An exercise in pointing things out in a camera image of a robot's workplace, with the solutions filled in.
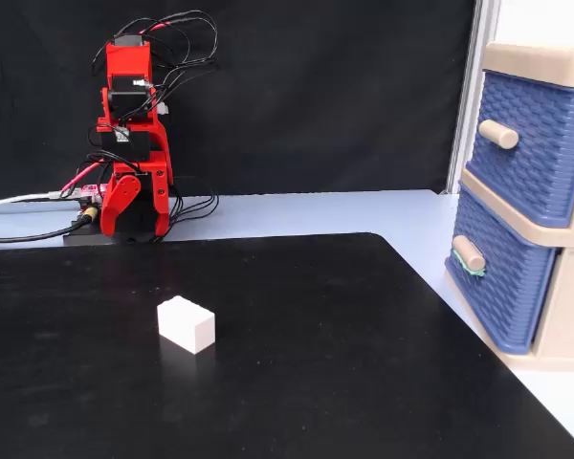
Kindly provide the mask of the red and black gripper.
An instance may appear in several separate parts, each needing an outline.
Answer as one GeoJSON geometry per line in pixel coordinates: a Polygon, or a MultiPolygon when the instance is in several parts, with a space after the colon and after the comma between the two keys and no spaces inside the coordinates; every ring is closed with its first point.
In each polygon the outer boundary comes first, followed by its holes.
{"type": "MultiPolygon", "coordinates": [[[[169,224],[169,148],[165,127],[157,120],[129,122],[126,126],[98,117],[94,126],[99,145],[94,149],[94,162],[133,164],[137,170],[151,175],[153,206],[157,212],[155,235],[164,236],[169,224]]],[[[115,232],[116,220],[141,190],[139,178],[132,174],[109,180],[104,194],[99,226],[105,236],[115,232]]]]}

